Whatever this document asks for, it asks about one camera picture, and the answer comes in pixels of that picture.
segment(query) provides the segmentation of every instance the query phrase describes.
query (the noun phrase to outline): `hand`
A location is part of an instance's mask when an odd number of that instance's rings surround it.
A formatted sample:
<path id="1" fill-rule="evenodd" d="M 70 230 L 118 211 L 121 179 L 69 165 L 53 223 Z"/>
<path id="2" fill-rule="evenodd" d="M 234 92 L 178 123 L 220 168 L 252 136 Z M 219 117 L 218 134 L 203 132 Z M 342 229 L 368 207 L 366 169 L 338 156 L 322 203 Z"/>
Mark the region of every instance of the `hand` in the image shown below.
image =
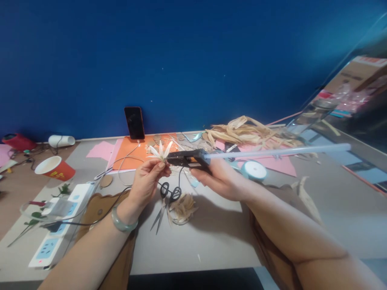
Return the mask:
<path id="1" fill-rule="evenodd" d="M 169 166 L 157 158 L 144 162 L 136 169 L 128 199 L 138 207 L 144 208 L 152 200 L 160 178 L 169 177 L 172 173 Z"/>
<path id="2" fill-rule="evenodd" d="M 210 163 L 212 176 L 199 169 L 191 173 L 204 186 L 208 186 L 220 196 L 231 201 L 247 201 L 259 185 L 244 178 L 224 159 L 212 159 Z"/>

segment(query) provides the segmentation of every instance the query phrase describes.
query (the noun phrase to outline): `box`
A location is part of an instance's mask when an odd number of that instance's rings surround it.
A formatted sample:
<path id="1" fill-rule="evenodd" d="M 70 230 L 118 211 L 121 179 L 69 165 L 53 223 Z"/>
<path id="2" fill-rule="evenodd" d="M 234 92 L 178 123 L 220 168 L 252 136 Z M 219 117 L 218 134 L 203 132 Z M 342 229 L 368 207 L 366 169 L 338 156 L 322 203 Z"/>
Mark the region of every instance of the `box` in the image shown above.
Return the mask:
<path id="1" fill-rule="evenodd" d="M 355 92 L 369 90 L 376 95 L 387 89 L 387 59 L 357 56 L 351 60 L 324 88 L 336 93 L 343 83 Z"/>

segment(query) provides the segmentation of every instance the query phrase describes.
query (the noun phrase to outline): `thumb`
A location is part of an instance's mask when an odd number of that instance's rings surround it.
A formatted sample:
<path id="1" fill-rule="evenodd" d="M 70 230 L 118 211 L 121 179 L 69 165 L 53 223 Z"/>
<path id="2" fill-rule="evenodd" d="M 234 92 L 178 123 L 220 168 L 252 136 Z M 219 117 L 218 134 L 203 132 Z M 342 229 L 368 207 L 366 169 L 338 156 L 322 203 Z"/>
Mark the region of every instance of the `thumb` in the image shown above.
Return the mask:
<path id="1" fill-rule="evenodd" d="M 191 174 L 198 181 L 200 181 L 204 186 L 208 186 L 213 191 L 220 192 L 222 190 L 223 182 L 211 176 L 207 172 L 199 169 L 191 169 Z"/>
<path id="2" fill-rule="evenodd" d="M 160 172 L 162 172 L 165 168 L 164 162 L 157 163 L 152 170 L 149 172 L 149 176 L 156 179 Z"/>

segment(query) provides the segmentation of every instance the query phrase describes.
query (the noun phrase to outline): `pink paper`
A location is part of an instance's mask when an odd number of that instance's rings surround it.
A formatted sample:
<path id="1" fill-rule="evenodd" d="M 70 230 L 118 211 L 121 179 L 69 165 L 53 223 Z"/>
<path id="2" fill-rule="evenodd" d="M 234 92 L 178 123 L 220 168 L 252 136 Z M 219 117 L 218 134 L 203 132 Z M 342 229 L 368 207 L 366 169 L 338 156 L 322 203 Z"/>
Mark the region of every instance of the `pink paper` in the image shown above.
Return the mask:
<path id="1" fill-rule="evenodd" d="M 87 158 L 102 158 L 106 161 L 109 161 L 110 156 L 112 155 L 114 149 L 114 145 L 110 144 L 106 141 L 102 141 L 101 143 L 95 145 L 93 149 L 90 150 L 89 154 L 87 154 Z"/>
<path id="2" fill-rule="evenodd" d="M 217 140 L 216 147 L 218 147 L 221 150 L 224 150 L 225 149 L 224 141 L 222 142 Z M 257 146 L 245 145 L 245 146 L 238 146 L 238 148 L 241 152 L 249 152 L 249 151 L 254 151 L 254 149 L 257 148 Z M 256 160 L 268 169 L 297 177 L 295 168 L 291 163 L 288 155 L 282 155 L 282 159 L 275 159 L 273 156 L 260 156 L 260 157 L 240 157 L 240 158 L 236 158 L 235 160 L 241 160 L 241 159 Z"/>
<path id="3" fill-rule="evenodd" d="M 108 166 L 106 167 L 106 170 L 108 170 L 108 168 L 112 167 L 114 161 L 116 161 L 117 154 L 118 154 L 118 151 L 120 150 L 122 141 L 124 141 L 123 138 L 117 139 L 116 144 L 114 145 L 114 149 L 113 149 L 112 155 L 110 156 L 110 159 L 109 159 L 109 162 L 108 162 Z"/>
<path id="4" fill-rule="evenodd" d="M 7 164 L 9 158 L 8 151 L 11 150 L 12 147 L 7 144 L 0 144 L 0 167 L 3 167 Z"/>

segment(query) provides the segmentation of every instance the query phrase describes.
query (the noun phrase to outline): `phone screen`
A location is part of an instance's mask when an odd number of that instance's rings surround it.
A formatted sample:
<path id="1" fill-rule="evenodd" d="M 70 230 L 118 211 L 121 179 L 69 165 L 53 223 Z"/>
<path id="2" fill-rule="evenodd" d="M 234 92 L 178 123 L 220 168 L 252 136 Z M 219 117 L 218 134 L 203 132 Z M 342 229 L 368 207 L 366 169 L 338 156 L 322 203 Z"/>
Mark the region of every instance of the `phone screen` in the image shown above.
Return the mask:
<path id="1" fill-rule="evenodd" d="M 145 139 L 144 125 L 140 107 L 125 107 L 130 139 Z"/>

